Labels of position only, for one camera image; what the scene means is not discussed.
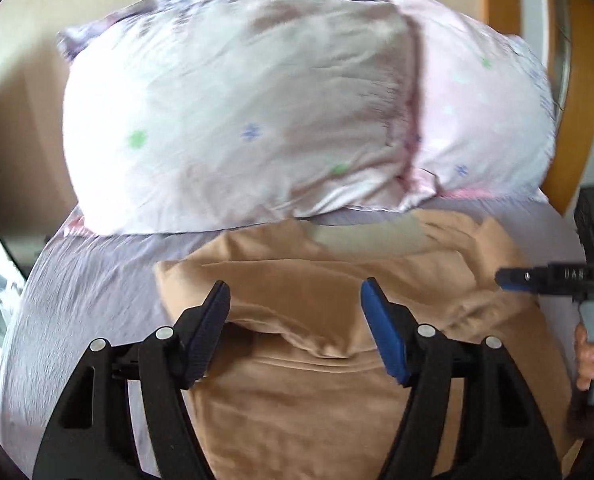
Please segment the person's right hand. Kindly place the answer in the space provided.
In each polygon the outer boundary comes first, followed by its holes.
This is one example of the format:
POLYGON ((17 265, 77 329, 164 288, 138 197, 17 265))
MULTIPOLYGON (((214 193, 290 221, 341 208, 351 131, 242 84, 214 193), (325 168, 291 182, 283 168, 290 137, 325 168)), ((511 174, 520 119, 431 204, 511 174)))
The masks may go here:
POLYGON ((588 340, 588 333, 582 323, 576 326, 574 349, 577 363, 576 387, 580 391, 587 391, 594 381, 594 344, 588 340))

